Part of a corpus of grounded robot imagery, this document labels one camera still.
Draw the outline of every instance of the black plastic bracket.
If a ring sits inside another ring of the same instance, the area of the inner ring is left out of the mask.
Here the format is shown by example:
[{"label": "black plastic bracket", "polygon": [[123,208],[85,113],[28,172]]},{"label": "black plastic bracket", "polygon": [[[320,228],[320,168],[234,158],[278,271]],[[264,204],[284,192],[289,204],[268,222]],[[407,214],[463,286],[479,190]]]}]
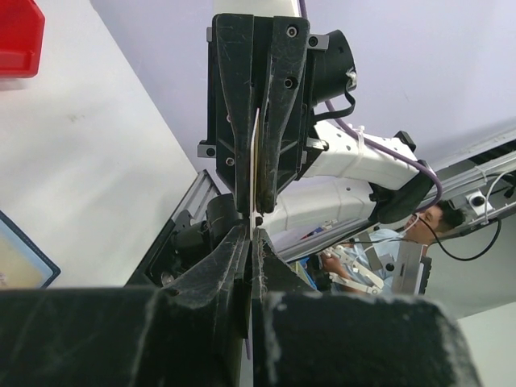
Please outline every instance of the black plastic bracket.
[{"label": "black plastic bracket", "polygon": [[[423,166],[426,161],[418,160]],[[369,220],[390,224],[412,215],[434,186],[434,182],[424,173],[419,172],[398,191],[392,191],[371,184],[373,194],[371,200],[377,202]]]},{"label": "black plastic bracket", "polygon": [[394,135],[394,138],[400,139],[402,144],[405,144],[412,152],[416,152],[416,143],[412,140],[412,137],[406,131],[399,131]]},{"label": "black plastic bracket", "polygon": [[192,215],[183,210],[176,222],[169,219],[144,258],[127,281],[129,285],[163,285],[163,275],[177,277],[182,273],[181,259],[177,254],[176,236],[190,227]]},{"label": "black plastic bracket", "polygon": [[274,210],[277,195],[294,179],[306,146],[314,62],[303,18],[216,15],[209,38],[208,134],[217,174],[248,215],[253,129],[260,109],[256,206]]}]

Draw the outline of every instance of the white wall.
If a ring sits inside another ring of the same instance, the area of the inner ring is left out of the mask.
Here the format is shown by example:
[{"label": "white wall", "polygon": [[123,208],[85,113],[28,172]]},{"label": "white wall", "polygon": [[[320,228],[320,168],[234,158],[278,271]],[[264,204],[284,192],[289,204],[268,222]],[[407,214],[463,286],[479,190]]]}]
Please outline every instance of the white wall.
[{"label": "white wall", "polygon": [[0,209],[52,285],[124,285],[196,173],[89,1],[37,2],[40,73],[0,82]]},{"label": "white wall", "polygon": [[459,320],[484,387],[513,387],[516,302]]},{"label": "white wall", "polygon": [[[443,244],[456,256],[474,256],[488,245],[494,228],[496,226],[490,226]],[[484,256],[471,262],[453,260],[439,247],[432,247],[428,253],[433,265],[427,296],[443,303],[456,318],[516,302],[515,235],[516,217],[504,219],[497,243]]]},{"label": "white wall", "polygon": [[208,43],[212,0],[90,0],[197,170],[206,139]]}]

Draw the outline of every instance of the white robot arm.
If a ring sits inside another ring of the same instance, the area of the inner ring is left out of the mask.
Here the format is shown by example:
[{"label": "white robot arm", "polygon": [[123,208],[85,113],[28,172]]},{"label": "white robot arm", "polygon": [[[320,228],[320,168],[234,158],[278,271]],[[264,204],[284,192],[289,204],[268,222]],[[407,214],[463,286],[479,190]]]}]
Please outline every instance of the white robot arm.
[{"label": "white robot arm", "polygon": [[[371,218],[379,205],[375,197],[377,187],[399,191],[418,175],[413,166],[360,144],[360,140],[353,139],[329,122],[318,123],[315,130],[319,140],[312,141],[312,146],[322,152],[303,178],[329,176],[336,179],[278,195],[275,210],[264,215],[262,224],[270,235],[303,226],[318,226],[328,220]],[[417,160],[410,145],[399,138],[363,136],[410,160]],[[397,220],[407,215],[401,211]]]}]

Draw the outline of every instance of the person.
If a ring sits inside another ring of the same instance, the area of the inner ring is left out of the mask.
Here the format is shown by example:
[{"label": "person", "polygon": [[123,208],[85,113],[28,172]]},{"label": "person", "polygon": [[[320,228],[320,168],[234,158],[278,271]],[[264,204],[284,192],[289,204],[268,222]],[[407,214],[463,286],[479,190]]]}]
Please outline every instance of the person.
[{"label": "person", "polygon": [[[401,240],[408,240],[423,245],[423,255],[426,255],[428,247],[435,242],[434,234],[430,231],[429,227],[431,227],[434,233],[440,237],[446,232],[449,232],[464,223],[465,217],[461,210],[455,210],[452,208],[450,202],[441,201],[419,214],[419,219],[424,220],[428,226],[424,222],[418,220],[418,217],[414,215],[409,219],[402,233],[389,229],[380,229],[372,232],[369,236],[372,242],[383,241],[384,239],[393,239],[389,242],[376,243],[374,245],[377,256],[380,257],[390,254],[396,260]],[[344,246],[345,252],[352,259],[356,259],[357,263],[370,269],[368,258],[364,253],[364,247],[362,245],[359,243],[348,243]],[[326,272],[335,273],[342,278],[353,280],[364,285],[372,285],[372,282],[369,279],[363,277],[359,273],[354,273],[347,265],[342,265],[338,258],[325,253],[321,253],[320,257],[322,268]],[[391,287],[393,284],[392,273],[385,269],[378,270],[374,273],[384,281],[382,293],[391,293]],[[336,291],[361,293],[358,290],[348,288],[346,286],[338,284],[334,285],[334,290]]]}]

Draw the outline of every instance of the screw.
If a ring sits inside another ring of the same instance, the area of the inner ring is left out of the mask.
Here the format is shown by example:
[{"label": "screw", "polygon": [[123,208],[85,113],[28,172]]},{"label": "screw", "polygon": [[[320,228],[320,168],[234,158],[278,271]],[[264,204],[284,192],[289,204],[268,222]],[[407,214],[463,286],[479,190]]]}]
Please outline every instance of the screw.
[{"label": "screw", "polygon": [[285,82],[283,83],[287,89],[295,89],[296,87],[298,87],[298,80],[294,77],[286,78]]},{"label": "screw", "polygon": [[172,274],[168,272],[162,272],[161,273],[161,284],[163,286],[170,285],[174,282],[174,277]]},{"label": "screw", "polygon": [[297,36],[298,29],[295,26],[290,26],[289,28],[287,28],[287,35],[290,36],[291,38]]},{"label": "screw", "polygon": [[317,39],[315,36],[312,36],[312,37],[310,37],[310,38],[308,39],[308,45],[309,45],[310,47],[315,47],[315,46],[317,46],[317,45],[318,45],[318,43],[319,43],[319,39]]}]

